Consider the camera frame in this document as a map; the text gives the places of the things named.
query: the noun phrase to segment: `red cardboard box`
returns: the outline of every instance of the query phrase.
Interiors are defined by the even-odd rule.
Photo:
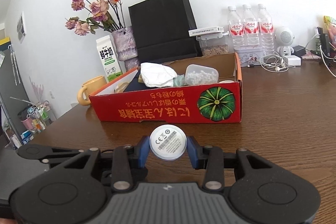
[[[165,64],[178,75],[190,64],[218,70],[219,81],[233,83],[157,88],[114,94],[115,88],[130,82],[137,69],[109,82],[90,97],[101,121],[168,123],[236,123],[242,119],[242,73],[237,54],[223,54],[177,60]]]

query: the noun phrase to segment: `mug handle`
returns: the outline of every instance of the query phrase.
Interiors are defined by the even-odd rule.
[[[84,91],[86,91],[87,87],[84,86],[82,87],[79,92],[77,93],[77,101],[79,102],[80,105],[82,106],[88,106],[89,104],[91,104],[91,101],[89,98],[84,99]]]

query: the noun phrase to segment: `white cloth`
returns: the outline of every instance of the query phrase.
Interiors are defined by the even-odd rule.
[[[172,68],[161,64],[142,63],[141,77],[149,88],[164,88],[174,86],[173,79],[177,77],[177,73]]]

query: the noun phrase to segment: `pink cup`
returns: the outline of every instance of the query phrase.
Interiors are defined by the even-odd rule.
[[[28,129],[28,130],[34,130],[35,127],[33,125],[33,120],[31,118],[27,118],[24,121],[21,121],[23,125]]]

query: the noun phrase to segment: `white robot speaker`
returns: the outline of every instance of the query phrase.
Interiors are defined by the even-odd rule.
[[[288,27],[278,27],[275,31],[275,38],[279,45],[277,52],[281,55],[292,55],[294,49],[291,44],[294,41],[294,34]]]

